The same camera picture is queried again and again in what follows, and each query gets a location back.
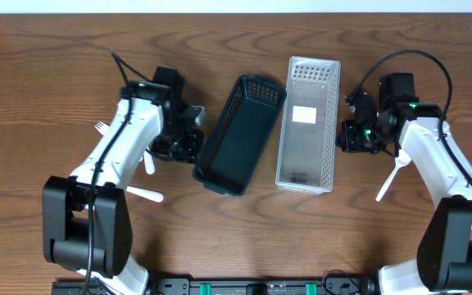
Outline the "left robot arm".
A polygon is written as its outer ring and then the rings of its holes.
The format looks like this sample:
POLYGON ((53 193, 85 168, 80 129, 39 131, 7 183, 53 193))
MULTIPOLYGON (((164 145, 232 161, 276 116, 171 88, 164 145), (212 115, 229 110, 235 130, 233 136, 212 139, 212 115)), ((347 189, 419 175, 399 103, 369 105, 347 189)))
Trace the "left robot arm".
POLYGON ((198 128, 205 110, 182 97, 185 79, 157 67, 152 79, 120 89, 109 130, 67 177, 43 187, 43 256, 85 275, 76 290, 95 294, 90 280, 110 294, 143 294, 149 273, 131 256, 133 233, 125 194, 139 162, 149 155, 193 164, 202 148, 198 128))

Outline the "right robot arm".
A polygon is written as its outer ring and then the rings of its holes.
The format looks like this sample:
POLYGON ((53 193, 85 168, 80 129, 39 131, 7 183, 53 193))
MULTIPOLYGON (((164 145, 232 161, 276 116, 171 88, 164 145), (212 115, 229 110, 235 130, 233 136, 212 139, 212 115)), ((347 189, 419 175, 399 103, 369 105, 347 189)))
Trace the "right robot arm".
POLYGON ((435 207, 415 258, 379 268, 371 293, 472 292, 472 166, 440 106, 419 101, 411 73, 383 76, 378 103, 361 90, 346 103, 355 117, 342 123, 337 146, 376 154, 392 144, 396 169, 415 164, 435 207))

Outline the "white plastic spoon left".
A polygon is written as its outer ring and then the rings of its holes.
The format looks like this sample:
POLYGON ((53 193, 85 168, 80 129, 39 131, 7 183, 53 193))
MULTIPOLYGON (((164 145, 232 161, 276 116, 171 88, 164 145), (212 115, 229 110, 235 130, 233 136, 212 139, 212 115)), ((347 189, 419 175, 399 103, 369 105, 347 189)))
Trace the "white plastic spoon left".
POLYGON ((145 171, 148 175, 152 175, 155 173, 154 161, 148 149, 146 149, 143 153, 143 163, 144 163, 145 171))

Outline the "white plastic spoon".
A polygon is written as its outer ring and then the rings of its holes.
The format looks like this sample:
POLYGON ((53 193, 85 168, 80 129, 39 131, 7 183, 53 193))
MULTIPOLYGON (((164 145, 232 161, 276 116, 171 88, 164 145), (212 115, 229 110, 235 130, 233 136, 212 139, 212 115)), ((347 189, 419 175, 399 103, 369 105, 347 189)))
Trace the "white plastic spoon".
POLYGON ((398 156, 395 158, 395 166, 390 175, 385 180, 383 186, 379 190, 378 195, 376 196, 375 201, 380 202, 385 193, 388 191, 391 183, 393 182, 394 178, 397 175, 397 172, 402 168, 411 163, 411 157, 403 150, 398 150, 398 156))
POLYGON ((144 163, 145 171, 148 175, 152 175, 155 173, 154 161, 148 149, 146 149, 143 153, 143 163, 144 163))

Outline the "white plastic spoon lower right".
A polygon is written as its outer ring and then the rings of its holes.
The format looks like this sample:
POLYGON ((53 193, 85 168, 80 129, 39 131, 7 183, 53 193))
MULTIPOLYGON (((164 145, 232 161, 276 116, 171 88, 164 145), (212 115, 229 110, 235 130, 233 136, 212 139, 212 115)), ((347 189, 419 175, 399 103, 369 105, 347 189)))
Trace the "white plastic spoon lower right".
POLYGON ((383 186, 379 190, 378 195, 376 196, 375 201, 380 202, 385 193, 388 191, 391 183, 393 182, 394 178, 397 175, 397 172, 402 168, 411 163, 411 157, 403 150, 398 150, 398 156, 395 158, 395 166, 390 175, 385 180, 383 186))

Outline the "dark green plastic basket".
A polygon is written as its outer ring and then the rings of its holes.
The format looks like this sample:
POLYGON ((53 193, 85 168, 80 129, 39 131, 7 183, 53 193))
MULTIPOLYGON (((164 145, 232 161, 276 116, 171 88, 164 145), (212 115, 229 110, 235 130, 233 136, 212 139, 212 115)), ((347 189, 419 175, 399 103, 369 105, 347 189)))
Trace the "dark green plastic basket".
POLYGON ((243 195, 285 98, 285 87, 275 79, 240 76, 198 157, 193 178, 215 193, 243 195))

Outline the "clear plastic basket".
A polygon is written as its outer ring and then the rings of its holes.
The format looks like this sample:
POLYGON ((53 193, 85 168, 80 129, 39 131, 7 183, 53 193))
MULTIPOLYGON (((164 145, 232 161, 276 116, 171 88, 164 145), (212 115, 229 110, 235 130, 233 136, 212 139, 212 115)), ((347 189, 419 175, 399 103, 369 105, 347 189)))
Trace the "clear plastic basket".
POLYGON ((290 58, 275 176, 279 189, 315 195, 332 190, 340 70, 339 61, 290 58), (316 108, 316 123, 293 122, 294 106, 316 108))

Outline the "white plastic fork lower left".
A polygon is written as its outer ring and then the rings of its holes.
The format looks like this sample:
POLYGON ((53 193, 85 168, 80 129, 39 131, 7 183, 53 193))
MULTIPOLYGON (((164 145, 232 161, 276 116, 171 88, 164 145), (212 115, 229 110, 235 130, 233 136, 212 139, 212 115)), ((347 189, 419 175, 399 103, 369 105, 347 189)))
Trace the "white plastic fork lower left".
POLYGON ((153 202, 162 202, 164 200, 164 195, 162 193, 147 190, 144 188, 135 188, 132 186, 128 186, 126 188, 126 191, 128 193, 132 193, 134 195, 137 195, 153 202))

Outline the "white plastic fork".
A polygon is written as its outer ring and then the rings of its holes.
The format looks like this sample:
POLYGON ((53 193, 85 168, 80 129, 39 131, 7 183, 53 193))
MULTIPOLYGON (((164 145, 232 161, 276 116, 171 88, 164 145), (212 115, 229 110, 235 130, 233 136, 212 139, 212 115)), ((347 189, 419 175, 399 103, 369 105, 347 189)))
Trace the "white plastic fork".
POLYGON ((137 195, 153 202, 162 202, 164 200, 164 195, 162 193, 147 190, 144 188, 135 188, 132 186, 128 186, 126 188, 126 191, 128 193, 132 193, 134 195, 137 195))
POLYGON ((110 126, 106 123, 99 121, 94 125, 94 128, 100 133, 101 135, 106 135, 110 126))

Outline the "white label in clear basket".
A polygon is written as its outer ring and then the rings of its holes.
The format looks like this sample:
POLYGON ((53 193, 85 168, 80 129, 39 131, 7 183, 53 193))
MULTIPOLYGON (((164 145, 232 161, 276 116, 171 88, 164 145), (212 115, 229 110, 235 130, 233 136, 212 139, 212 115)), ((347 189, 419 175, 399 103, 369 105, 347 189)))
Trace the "white label in clear basket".
POLYGON ((317 117, 317 109, 314 107, 293 107, 293 122, 304 124, 315 124, 317 117))

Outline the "white plastic fork upper left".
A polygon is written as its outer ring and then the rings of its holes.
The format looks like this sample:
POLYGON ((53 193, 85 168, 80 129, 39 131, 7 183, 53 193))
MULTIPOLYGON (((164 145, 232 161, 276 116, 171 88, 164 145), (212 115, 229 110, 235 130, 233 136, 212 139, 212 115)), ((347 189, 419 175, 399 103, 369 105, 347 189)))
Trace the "white plastic fork upper left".
POLYGON ((94 125, 94 128, 100 133, 101 135, 106 135, 110 126, 106 123, 99 121, 94 125))

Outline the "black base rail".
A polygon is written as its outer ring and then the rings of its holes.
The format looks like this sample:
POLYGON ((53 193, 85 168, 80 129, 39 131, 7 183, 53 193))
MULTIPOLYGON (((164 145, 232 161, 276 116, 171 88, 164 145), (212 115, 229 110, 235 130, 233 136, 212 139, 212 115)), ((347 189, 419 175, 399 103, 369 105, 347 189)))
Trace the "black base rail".
POLYGON ((153 279, 145 295, 376 295, 369 277, 331 275, 322 280, 195 280, 153 279))

